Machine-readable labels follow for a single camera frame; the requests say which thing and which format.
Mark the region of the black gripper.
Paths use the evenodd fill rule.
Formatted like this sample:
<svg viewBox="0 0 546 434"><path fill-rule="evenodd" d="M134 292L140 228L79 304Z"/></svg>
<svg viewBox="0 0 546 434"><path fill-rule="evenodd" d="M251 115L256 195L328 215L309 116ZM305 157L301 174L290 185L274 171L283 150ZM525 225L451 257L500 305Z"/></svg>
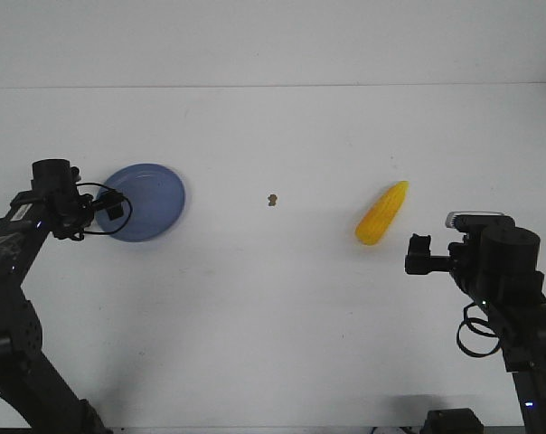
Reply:
<svg viewBox="0 0 546 434"><path fill-rule="evenodd" d="M465 233L460 242L450 242L447 256L431 257L430 244L430 235L414 233L410 237L404 262L407 274L427 275L430 272L446 272L454 280L471 280L475 276L479 261L479 231Z"/></svg>
<svg viewBox="0 0 546 434"><path fill-rule="evenodd" d="M101 206L110 221L124 215L122 194L106 191L101 195ZM58 240L83 240L86 229L95 216L94 196L85 194L58 194L53 200L52 234Z"/></svg>

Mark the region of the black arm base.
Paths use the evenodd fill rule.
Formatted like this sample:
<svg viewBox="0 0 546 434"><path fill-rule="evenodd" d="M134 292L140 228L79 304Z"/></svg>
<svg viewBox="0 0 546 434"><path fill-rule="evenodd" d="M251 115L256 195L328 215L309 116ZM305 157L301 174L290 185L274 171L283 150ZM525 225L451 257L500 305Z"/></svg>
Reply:
<svg viewBox="0 0 546 434"><path fill-rule="evenodd" d="M420 434L483 434L485 427L472 410L431 410Z"/></svg>

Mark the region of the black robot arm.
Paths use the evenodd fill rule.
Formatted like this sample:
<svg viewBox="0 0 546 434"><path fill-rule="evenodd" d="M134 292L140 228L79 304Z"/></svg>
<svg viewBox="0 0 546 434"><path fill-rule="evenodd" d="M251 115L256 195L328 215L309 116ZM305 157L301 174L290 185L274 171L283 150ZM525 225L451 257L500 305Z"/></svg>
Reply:
<svg viewBox="0 0 546 434"><path fill-rule="evenodd" d="M516 226L481 224L460 228L464 238L446 256L430 252L431 238L409 239L410 275L446 272L486 316L504 366L514 381L526 432L546 433L546 297L537 269L540 237Z"/></svg>
<svg viewBox="0 0 546 434"><path fill-rule="evenodd" d="M42 325L22 284L48 236L83 241L96 212L131 217L121 192L81 194L80 170L65 159L33 163L27 191L0 218L0 398L27 422L27 433L107 433L42 351Z"/></svg>

